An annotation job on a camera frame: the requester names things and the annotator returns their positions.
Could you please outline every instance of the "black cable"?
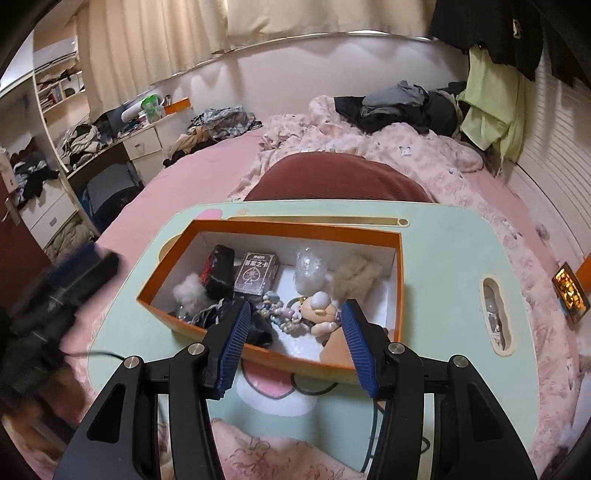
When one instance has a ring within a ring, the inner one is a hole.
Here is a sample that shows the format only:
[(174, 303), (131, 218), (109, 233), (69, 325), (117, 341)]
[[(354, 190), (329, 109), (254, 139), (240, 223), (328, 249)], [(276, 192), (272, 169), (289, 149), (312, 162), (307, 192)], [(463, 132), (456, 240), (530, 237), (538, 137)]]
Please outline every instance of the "black cable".
[(118, 355), (117, 353), (107, 352), (106, 350), (91, 350), (90, 352), (76, 352), (76, 353), (66, 353), (65, 356), (71, 356), (72, 358), (78, 358), (82, 356), (111, 356), (118, 360), (125, 360), (124, 356)]
[(365, 461), (363, 462), (363, 467), (361, 467), (361, 470), (360, 470), (361, 473), (365, 473), (365, 469), (369, 465), (369, 459), (372, 458), (371, 452), (374, 449), (375, 432), (377, 429), (378, 429), (378, 402), (374, 401), (374, 419), (372, 420), (371, 433), (369, 434), (368, 452), (365, 455)]
[(333, 383), (331, 386), (326, 387), (324, 390), (320, 390), (318, 392), (307, 392), (305, 390), (302, 390), (296, 383), (296, 375), (295, 374), (291, 374), (290, 377), (291, 380), (291, 386), (295, 388), (296, 391), (298, 391), (299, 393), (301, 393), (302, 395), (307, 395), (309, 397), (319, 397), (320, 395), (325, 395), (328, 392), (334, 390), (337, 385), (339, 385), (337, 382)]

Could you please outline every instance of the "orange box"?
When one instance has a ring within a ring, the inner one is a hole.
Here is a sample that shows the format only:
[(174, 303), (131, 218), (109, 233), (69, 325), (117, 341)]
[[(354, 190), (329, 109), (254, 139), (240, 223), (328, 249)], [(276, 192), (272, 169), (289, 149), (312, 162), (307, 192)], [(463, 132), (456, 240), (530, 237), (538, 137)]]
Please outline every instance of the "orange box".
[[(293, 286), (293, 265), (297, 251), (302, 247), (312, 247), (327, 262), (329, 272), (354, 254), (380, 263), (383, 277), (376, 282), (362, 305), (363, 311), (369, 321), (380, 323), (388, 329), (392, 341), (401, 340), (403, 264), (399, 233), (307, 223), (243, 220), (192, 221), (146, 282), (138, 301), (171, 330), (196, 341), (201, 341), (207, 332), (178, 320), (169, 312), (175, 311), (177, 307), (172, 295), (174, 286), (192, 272), (200, 274), (208, 255), (217, 244), (233, 248), (237, 259), (249, 251), (277, 255), (281, 266), (272, 288), (285, 303), (298, 296)], [(277, 330), (279, 337), (275, 338), (271, 349), (246, 344), (242, 357), (257, 364), (308, 377), (350, 384), (358, 382), (342, 329), (331, 335), (325, 347), (318, 342), (314, 344), (316, 339), (311, 335), (298, 339), (284, 338), (282, 335), (287, 334)], [(302, 348), (298, 347), (298, 341), (302, 342)], [(293, 345), (298, 356), (290, 351)]]
[(181, 110), (185, 110), (191, 106), (191, 101), (188, 98), (183, 98), (178, 102), (171, 103), (168, 106), (164, 107), (164, 112), (167, 115), (171, 115), (172, 113), (180, 112)]

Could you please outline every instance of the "wall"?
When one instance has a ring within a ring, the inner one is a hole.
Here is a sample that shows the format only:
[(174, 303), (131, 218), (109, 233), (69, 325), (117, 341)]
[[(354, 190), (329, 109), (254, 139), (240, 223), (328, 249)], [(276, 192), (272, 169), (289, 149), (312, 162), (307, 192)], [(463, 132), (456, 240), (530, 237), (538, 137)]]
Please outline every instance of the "wall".
[(282, 40), (226, 54), (159, 82), (193, 109), (244, 105), (258, 118), (303, 113), (318, 95), (359, 95), (400, 80), (427, 89), (465, 79), (467, 57), (438, 42), (393, 36), (331, 35)]
[(34, 50), (41, 50), (60, 40), (76, 36), (76, 19), (72, 18), (62, 28), (36, 28), (34, 39)]
[(530, 86), (519, 165), (562, 215), (582, 262), (591, 252), (591, 91), (554, 78), (545, 55)]

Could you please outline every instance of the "door handle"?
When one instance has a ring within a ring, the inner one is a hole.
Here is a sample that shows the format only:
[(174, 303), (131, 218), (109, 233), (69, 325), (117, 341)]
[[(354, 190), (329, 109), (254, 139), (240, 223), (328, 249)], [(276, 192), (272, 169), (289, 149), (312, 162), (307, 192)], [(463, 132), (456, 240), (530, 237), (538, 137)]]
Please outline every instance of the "door handle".
[(8, 217), (10, 217), (12, 218), (14, 225), (19, 225), (21, 223), (21, 216), (18, 214), (17, 209), (12, 203), (10, 197), (7, 197), (6, 200), (4, 200), (4, 206), (6, 207), (6, 214), (4, 217), (2, 217), (2, 223), (6, 222)]

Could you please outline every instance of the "door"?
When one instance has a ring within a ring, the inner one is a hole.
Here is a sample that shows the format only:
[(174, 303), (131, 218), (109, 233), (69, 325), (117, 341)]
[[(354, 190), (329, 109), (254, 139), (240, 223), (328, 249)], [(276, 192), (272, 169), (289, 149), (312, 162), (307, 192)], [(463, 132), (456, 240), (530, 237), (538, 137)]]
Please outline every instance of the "door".
[(7, 188), (0, 180), (0, 306), (9, 309), (51, 262), (25, 223), (15, 223), (5, 204), (7, 198)]

